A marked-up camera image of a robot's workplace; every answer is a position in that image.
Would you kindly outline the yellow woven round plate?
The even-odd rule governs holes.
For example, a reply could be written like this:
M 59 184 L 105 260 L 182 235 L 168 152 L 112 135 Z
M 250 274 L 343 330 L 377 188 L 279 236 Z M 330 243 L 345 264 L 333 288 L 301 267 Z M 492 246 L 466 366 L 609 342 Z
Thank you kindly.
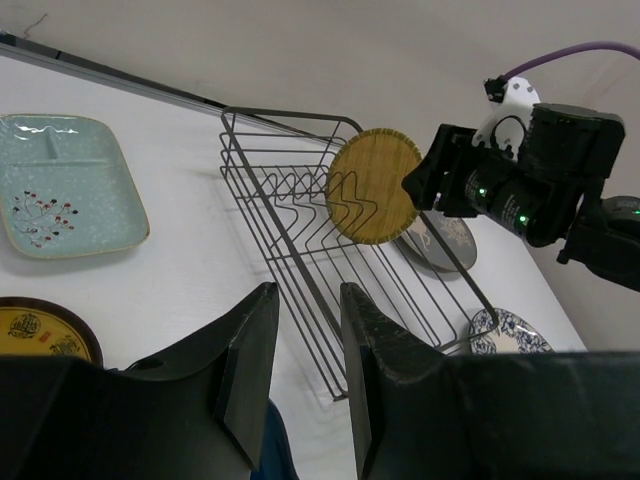
M 327 210 L 338 232 L 367 245 L 399 237 L 418 216 L 402 181 L 420 161 L 417 145 L 397 130 L 374 128 L 351 138 L 327 175 Z

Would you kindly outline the light green rectangular plate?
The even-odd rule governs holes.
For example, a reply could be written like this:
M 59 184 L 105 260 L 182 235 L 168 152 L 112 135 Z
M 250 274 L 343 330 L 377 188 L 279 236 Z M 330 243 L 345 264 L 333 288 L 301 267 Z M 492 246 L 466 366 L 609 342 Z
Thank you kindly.
M 72 115 L 2 116 L 1 221 L 19 252 L 47 260 L 122 251 L 150 235 L 116 136 Z

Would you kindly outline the yellow brown patterned plate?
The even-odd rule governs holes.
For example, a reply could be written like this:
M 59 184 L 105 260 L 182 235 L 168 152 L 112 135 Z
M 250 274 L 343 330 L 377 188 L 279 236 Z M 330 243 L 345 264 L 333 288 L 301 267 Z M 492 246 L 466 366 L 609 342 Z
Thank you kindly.
M 60 305 L 29 297 L 1 298 L 1 354 L 75 356 L 103 365 L 99 341 L 83 319 Z

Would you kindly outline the dark blue plate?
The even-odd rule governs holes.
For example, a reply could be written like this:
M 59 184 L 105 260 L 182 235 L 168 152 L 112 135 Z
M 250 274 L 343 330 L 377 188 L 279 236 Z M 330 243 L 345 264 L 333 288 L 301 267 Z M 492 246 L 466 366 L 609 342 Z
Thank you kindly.
M 276 405 L 269 401 L 266 411 L 260 467 L 252 479 L 298 480 L 288 435 Z

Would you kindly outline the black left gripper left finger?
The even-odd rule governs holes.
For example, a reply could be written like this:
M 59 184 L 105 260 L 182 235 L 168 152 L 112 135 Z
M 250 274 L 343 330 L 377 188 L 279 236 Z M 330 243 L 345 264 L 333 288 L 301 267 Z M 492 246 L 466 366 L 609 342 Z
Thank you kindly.
M 125 370 L 1 360 L 5 479 L 246 479 L 260 464 L 279 322 L 265 282 Z

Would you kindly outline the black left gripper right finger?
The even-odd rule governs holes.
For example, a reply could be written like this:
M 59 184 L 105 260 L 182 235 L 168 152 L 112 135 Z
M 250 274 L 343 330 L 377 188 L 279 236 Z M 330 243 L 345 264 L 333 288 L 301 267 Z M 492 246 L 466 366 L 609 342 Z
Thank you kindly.
M 634 352 L 444 355 L 340 288 L 361 479 L 635 479 Z

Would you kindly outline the blue floral white plate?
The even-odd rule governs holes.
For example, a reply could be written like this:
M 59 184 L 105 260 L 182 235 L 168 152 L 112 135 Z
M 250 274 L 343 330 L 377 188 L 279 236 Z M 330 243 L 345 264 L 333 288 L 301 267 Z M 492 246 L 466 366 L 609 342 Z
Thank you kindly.
M 476 355 L 552 353 L 550 344 L 525 320 L 501 308 L 494 309 L 499 324 L 486 309 L 477 312 L 469 327 L 470 352 Z

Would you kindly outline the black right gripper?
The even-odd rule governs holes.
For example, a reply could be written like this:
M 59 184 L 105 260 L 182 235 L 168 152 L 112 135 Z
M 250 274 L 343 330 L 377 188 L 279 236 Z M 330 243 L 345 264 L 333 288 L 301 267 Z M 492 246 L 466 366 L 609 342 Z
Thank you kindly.
M 583 107 L 538 103 L 517 150 L 495 134 L 441 124 L 419 165 L 402 180 L 417 210 L 485 215 L 534 247 L 567 235 L 578 203 L 599 197 L 626 136 L 622 118 Z

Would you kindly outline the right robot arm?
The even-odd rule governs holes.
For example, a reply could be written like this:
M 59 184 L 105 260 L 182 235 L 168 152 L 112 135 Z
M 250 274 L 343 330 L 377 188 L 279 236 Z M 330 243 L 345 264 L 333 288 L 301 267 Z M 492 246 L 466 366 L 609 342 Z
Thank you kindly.
M 443 124 L 402 181 L 414 207 L 446 216 L 485 215 L 530 246 L 564 240 L 557 260 L 639 288 L 639 200 L 602 192 L 625 138 L 614 114 L 562 104 L 533 106 L 516 155 L 472 129 Z

